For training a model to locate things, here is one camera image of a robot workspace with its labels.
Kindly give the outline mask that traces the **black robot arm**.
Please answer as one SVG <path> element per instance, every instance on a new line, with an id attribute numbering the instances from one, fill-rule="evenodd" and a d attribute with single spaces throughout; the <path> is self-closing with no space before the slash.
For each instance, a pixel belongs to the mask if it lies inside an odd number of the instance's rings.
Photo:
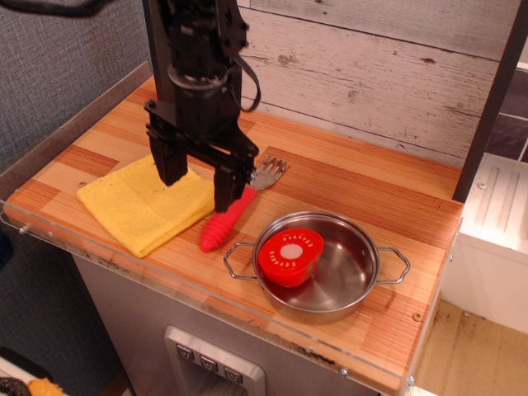
<path id="1" fill-rule="evenodd" d="M 144 108 L 158 175 L 170 186 L 190 157 L 214 168 L 214 204 L 225 212 L 249 183 L 257 146 L 240 130 L 241 58 L 248 24 L 235 1 L 145 1 L 157 99 Z"/>

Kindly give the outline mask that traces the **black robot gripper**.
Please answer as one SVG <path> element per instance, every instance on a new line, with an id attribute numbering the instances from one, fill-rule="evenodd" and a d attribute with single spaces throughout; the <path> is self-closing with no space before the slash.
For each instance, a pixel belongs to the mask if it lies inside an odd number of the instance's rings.
<path id="1" fill-rule="evenodd" d="M 242 80 L 211 91 L 175 88 L 173 101 L 147 101 L 148 136 L 158 175 L 166 186 L 188 172 L 192 156 L 215 168 L 214 210 L 226 212 L 251 181 L 257 146 L 240 130 Z"/>

